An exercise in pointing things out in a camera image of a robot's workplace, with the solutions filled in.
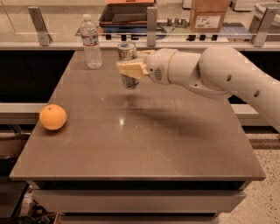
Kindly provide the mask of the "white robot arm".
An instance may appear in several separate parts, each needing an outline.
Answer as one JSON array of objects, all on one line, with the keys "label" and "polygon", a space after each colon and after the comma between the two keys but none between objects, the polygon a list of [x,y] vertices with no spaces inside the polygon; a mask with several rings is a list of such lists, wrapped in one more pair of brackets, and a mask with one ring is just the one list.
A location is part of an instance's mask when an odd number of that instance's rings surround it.
[{"label": "white robot arm", "polygon": [[228,46],[211,46],[201,53],[177,49],[140,51],[134,59],[116,63],[120,74],[157,84],[180,85],[207,98],[235,95],[280,131],[280,81]]}]

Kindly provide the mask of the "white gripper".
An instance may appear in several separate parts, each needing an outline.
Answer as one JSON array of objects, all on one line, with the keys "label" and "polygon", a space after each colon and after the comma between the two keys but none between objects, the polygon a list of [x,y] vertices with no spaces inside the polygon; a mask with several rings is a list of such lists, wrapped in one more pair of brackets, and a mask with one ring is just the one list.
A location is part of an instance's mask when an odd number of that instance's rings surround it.
[{"label": "white gripper", "polygon": [[137,51],[138,58],[148,57],[146,64],[142,59],[123,60],[116,62],[120,74],[141,80],[146,75],[157,84],[169,85],[168,70],[175,49],[159,49]]}]

